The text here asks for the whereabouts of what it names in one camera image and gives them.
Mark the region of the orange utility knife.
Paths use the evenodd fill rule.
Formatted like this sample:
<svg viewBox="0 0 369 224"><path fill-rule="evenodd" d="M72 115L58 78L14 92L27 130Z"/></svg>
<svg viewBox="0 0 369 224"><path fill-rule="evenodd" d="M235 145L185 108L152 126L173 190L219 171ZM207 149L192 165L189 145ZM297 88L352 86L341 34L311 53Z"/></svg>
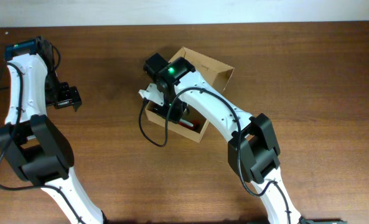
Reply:
<svg viewBox="0 0 369 224"><path fill-rule="evenodd" d="M191 123L194 124L194 127L193 128L188 128L189 130L192 130L192 131L197 131L200 127L200 123L196 120L192 120L192 121L189 121Z"/></svg>

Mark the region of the brown cardboard box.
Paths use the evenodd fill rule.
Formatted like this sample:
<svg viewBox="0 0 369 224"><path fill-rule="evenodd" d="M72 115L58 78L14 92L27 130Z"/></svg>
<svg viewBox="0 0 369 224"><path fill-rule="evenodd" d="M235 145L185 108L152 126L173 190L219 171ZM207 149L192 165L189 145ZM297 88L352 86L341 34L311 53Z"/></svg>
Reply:
<svg viewBox="0 0 369 224"><path fill-rule="evenodd" d="M174 54L174 56L169 61L173 62L179 57L183 57L192 65L194 65L197 71L200 72L201 75L205 78L206 82L214 87L214 89L219 93L222 93L225 90L234 71L234 68L232 66L198 53L194 50L188 49L186 47L182 47L177 53ZM156 123L160 126L164 126L165 119L152 111L154 105L157 104L152 101L148 102L145 105L145 115L150 122ZM169 122L168 129L195 142L200 142L210 122L206 118L204 118L198 111L191 107L190 113L184 115L182 119L187 121L198 121L200 123L199 129L197 131L192 131L181 126L179 123L175 124L171 121Z"/></svg>

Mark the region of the black and white marker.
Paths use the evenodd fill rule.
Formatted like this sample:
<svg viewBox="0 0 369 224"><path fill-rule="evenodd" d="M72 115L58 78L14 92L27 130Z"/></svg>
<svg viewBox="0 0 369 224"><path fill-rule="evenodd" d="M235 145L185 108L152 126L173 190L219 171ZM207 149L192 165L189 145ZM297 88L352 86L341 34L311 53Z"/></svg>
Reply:
<svg viewBox="0 0 369 224"><path fill-rule="evenodd" d="M181 119L179 121L179 124L182 125L182 126L185 126L186 128L193 128L194 127L194 124L189 122L189 121L186 121L184 119Z"/></svg>

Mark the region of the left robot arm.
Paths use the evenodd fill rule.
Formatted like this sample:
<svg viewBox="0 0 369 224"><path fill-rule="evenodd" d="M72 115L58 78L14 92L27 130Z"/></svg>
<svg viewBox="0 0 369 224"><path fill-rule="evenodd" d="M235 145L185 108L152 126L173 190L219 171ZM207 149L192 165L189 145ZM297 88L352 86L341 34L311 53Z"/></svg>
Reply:
<svg viewBox="0 0 369 224"><path fill-rule="evenodd" d="M47 116L47 107L79 109L75 86L60 82L61 54L42 36L6 46L10 103L0 128L0 189L41 189L57 203L70 223L107 223L86 194L74 169L68 139Z"/></svg>

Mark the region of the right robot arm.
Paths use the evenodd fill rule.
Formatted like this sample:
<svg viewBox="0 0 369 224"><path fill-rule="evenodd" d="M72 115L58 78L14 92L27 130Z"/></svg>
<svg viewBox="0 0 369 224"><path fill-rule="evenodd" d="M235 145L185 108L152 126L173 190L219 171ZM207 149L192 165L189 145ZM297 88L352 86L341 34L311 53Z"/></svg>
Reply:
<svg viewBox="0 0 369 224"><path fill-rule="evenodd" d="M152 79L139 94L153 102L165 123L179 123L189 109L214 125L228 144L228 163L248 194L261 199L270 223L302 223L281 177L281 153L271 120L253 116L229 102L183 57L172 62L149 57L144 71Z"/></svg>

